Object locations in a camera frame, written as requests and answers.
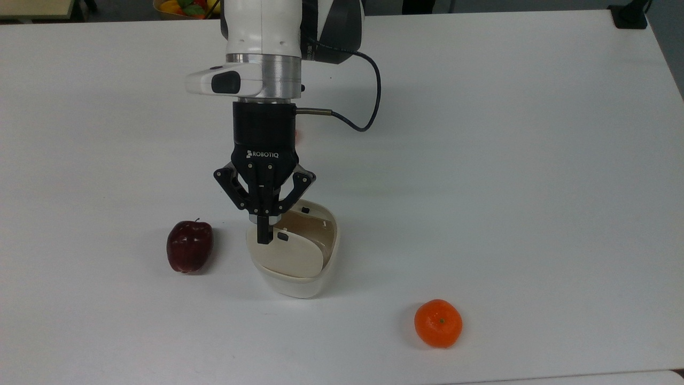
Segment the red apple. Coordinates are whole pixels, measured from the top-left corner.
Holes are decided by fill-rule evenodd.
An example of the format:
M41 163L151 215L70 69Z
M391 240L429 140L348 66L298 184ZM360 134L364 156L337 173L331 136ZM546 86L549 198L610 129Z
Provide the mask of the red apple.
M204 266L213 247L213 232L205 222L178 222L166 240L166 255L175 271L189 273Z

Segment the white robot link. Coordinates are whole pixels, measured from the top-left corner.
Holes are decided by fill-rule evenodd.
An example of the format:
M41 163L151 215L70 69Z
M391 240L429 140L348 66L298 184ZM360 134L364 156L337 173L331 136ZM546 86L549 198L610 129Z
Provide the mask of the white robot link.
M226 63L188 75L185 87L202 95L237 97L231 162L214 176L237 208L249 212L257 242L268 244L281 214L316 179L299 165L295 116L335 116L365 131L380 104L380 72L357 51L364 19L360 0L221 0L221 10ZM332 110L297 108L291 102L302 95L302 60L339 64L351 55L370 61L378 81L376 107L365 127ZM281 199L280 188L290 176L293 189Z

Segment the cable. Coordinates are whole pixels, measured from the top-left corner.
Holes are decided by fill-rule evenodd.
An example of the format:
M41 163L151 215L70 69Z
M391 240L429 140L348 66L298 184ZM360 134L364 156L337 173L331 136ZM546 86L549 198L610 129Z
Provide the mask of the cable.
M214 8L216 8L216 5L221 2L221 0L216 0L214 1L214 5L211 6L210 9L207 10L207 13L205 13L205 18L209 18L209 15L214 11Z
M378 109L380 108L380 95L382 94L382 85L380 83L380 69L378 68L378 65L371 59L370 56L366 55L365 53L361 53L359 51L352 51L350 49L344 49L344 48L336 48L336 47L331 47L329 45L325 45L321 43L318 40L315 40L314 38L306 36L306 39L311 43L315 45L319 45L320 47L330 49L333 51L338 51L338 52L344 52L344 53L349 53L351 55L358 56L370 63L373 66L373 70L376 72L376 82L378 85L378 90L376 91L376 105L373 108L373 114L371 115L371 118L368 120L368 124L364 127L359 127L353 122L347 118L345 118L342 114L339 114L333 110L325 110L323 108L298 108L297 113L298 114L311 114L311 115L328 115L328 116L334 116L338 118L339 120L343 121L344 123L347 123L351 128L355 129L358 132L365 132L367 131L371 125L373 125L373 122L376 119L376 115L378 115Z

